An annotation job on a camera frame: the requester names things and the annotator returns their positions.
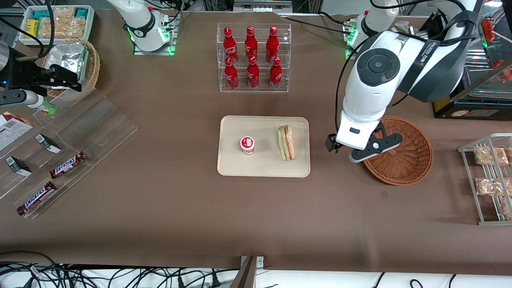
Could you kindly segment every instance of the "plastic-wrapped sandwich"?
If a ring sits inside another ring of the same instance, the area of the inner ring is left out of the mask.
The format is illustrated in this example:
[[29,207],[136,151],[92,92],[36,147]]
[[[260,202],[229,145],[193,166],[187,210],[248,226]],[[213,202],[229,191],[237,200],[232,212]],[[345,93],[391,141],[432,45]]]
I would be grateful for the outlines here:
[[281,157],[285,161],[295,159],[295,149],[293,148],[293,138],[291,135],[291,127],[288,125],[280,126],[278,129],[279,150]]

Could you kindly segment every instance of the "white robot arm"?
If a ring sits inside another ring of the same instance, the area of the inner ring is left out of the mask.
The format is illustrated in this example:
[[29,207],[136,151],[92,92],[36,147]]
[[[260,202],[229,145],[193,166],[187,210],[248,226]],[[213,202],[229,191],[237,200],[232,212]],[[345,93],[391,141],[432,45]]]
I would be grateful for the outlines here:
[[390,136],[389,141],[372,137],[396,90],[432,102],[445,98],[458,85],[483,0],[462,3],[465,11],[446,0],[433,1],[451,20],[443,41],[384,31],[362,45],[347,82],[335,136],[337,143],[355,149],[352,162],[399,145],[400,135]]
[[143,0],[107,0],[121,14],[135,45],[155,51],[169,42],[169,17],[150,10]]

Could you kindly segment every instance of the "brown woven basket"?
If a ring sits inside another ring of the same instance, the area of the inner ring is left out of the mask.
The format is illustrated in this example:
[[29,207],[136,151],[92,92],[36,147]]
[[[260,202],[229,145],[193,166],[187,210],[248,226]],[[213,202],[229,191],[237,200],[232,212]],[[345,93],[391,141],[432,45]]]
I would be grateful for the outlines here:
[[[395,116],[382,118],[388,135],[402,135],[402,143],[394,149],[365,160],[375,177],[391,185],[406,186],[422,181],[432,168],[434,153],[430,141],[412,122]],[[382,138],[382,132],[374,134]]]
[[[86,67],[87,84],[85,84],[82,87],[82,92],[72,93],[68,97],[66,97],[66,100],[80,100],[80,99],[84,98],[85,96],[89,95],[95,89],[96,82],[98,81],[98,76],[99,76],[99,67],[100,67],[99,55],[98,55],[98,52],[96,52],[96,49],[94,49],[94,46],[90,42],[88,42],[84,39],[81,39],[81,38],[74,38],[74,39],[66,39],[66,40],[62,41],[60,44],[73,44],[73,43],[77,43],[77,42],[86,45],[87,48],[89,49],[89,59],[87,61],[87,67]],[[47,56],[43,59],[43,66],[46,64],[47,59],[48,59]],[[47,88],[47,91],[48,91],[48,96],[57,97],[66,90]]]

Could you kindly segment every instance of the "brown paper tablecloth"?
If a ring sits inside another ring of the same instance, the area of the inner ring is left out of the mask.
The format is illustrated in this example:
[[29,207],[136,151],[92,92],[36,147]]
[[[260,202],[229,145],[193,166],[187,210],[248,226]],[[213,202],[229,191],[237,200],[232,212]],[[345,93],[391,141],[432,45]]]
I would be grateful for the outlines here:
[[[237,256],[264,255],[273,269],[512,275],[512,229],[476,225],[456,151],[490,133],[510,132],[509,122],[434,119],[431,104],[406,99],[387,115],[423,129],[434,165],[417,185],[390,186],[362,163],[349,162],[350,149],[330,154],[324,147],[335,132],[341,34],[292,23],[288,95],[224,94],[217,23],[286,19],[193,13],[180,25],[176,55],[165,57],[133,56],[119,13],[97,14],[91,40],[101,58],[97,87],[140,129],[36,219],[19,217],[0,201],[1,251],[40,251],[59,263],[228,268],[239,265]],[[340,28],[324,17],[301,19]],[[311,174],[219,175],[225,115],[306,118]]]

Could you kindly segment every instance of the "snickers bar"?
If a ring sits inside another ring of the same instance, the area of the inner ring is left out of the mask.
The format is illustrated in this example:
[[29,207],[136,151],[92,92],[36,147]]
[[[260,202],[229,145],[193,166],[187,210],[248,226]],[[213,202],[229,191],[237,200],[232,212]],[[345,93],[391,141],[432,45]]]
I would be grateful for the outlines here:
[[25,215],[30,209],[34,209],[37,206],[39,206],[39,204],[43,200],[52,195],[53,192],[55,192],[56,190],[57,187],[55,187],[55,185],[52,182],[48,181],[48,183],[46,183],[46,185],[43,188],[41,188],[41,190],[39,190],[34,196],[30,197],[30,199],[28,199],[28,201],[25,202],[25,204],[18,207],[16,211],[20,215]]
[[68,161],[64,162],[59,167],[55,168],[54,170],[50,171],[50,175],[52,176],[52,179],[57,178],[61,174],[64,174],[65,172],[71,170],[73,167],[77,166],[80,162],[87,159],[87,156],[82,152],[76,154],[73,156],[73,158],[69,159]]

